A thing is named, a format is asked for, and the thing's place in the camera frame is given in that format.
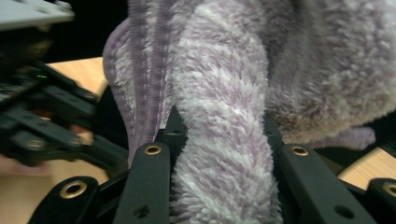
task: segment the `wooden table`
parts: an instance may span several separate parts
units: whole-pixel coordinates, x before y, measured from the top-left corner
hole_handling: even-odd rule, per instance
[[[77,80],[87,90],[100,93],[106,84],[102,59],[94,58],[50,65],[68,77]],[[43,197],[60,181],[76,175],[95,177],[99,183],[107,180],[105,173],[84,161],[50,161],[50,174],[45,177],[0,177],[0,223],[22,224],[29,220]],[[340,178],[366,189],[371,178],[396,179],[396,159],[380,148],[355,162]]]
[[[76,80],[82,88],[100,93],[106,85],[102,58],[53,63],[50,66]],[[76,175],[107,181],[105,172],[85,161],[49,161],[49,175],[0,177],[0,223],[25,224],[47,193],[59,182]]]

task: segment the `fluffy towel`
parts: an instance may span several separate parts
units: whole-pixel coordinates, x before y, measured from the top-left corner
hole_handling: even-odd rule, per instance
[[[104,65],[130,162],[176,105],[176,223],[280,223],[266,113],[285,142],[367,147],[396,108],[392,0],[129,1]]]

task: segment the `black mechanical part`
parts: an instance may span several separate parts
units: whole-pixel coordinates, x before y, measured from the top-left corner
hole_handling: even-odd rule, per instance
[[[113,223],[169,223],[170,170],[167,145],[150,143],[140,147]]]
[[[94,178],[75,176],[55,186],[37,207],[29,224],[91,223],[100,209]]]
[[[292,223],[375,223],[314,150],[285,145],[275,154],[279,191],[299,207]]]
[[[163,130],[163,142],[170,148],[171,167],[173,168],[181,149],[186,145],[187,127],[183,119],[177,112],[175,106],[172,107],[169,114],[166,127]]]

